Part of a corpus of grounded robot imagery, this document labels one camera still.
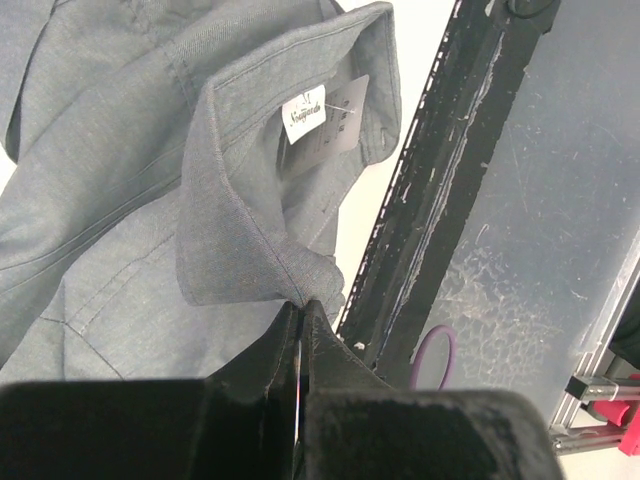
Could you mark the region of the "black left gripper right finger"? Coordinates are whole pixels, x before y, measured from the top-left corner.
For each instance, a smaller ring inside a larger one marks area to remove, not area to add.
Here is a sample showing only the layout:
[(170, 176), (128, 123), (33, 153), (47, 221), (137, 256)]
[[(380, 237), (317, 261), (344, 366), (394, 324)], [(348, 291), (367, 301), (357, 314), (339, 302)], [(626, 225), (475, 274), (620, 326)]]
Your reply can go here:
[(306, 478), (562, 478), (547, 426), (523, 396), (393, 389), (337, 338), (319, 301), (303, 318)]

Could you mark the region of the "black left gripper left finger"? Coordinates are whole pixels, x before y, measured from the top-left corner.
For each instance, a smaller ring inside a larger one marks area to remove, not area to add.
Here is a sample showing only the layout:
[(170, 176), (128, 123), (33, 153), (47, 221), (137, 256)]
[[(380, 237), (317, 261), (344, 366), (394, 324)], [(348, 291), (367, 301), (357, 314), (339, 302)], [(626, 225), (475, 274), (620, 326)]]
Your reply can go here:
[(201, 379), (45, 381), (1, 390), (5, 479), (289, 479), (299, 411), (299, 320)]

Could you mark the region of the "grey button-up shirt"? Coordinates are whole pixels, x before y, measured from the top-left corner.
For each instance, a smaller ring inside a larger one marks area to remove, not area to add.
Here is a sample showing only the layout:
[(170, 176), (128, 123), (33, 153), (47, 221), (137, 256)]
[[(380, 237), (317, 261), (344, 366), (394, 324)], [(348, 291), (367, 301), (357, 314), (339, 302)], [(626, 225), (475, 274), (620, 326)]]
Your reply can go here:
[[(282, 105), (363, 75), (358, 145), (282, 178)], [(3, 2), (2, 382), (204, 377), (285, 302), (336, 316), (400, 127), (387, 2)]]

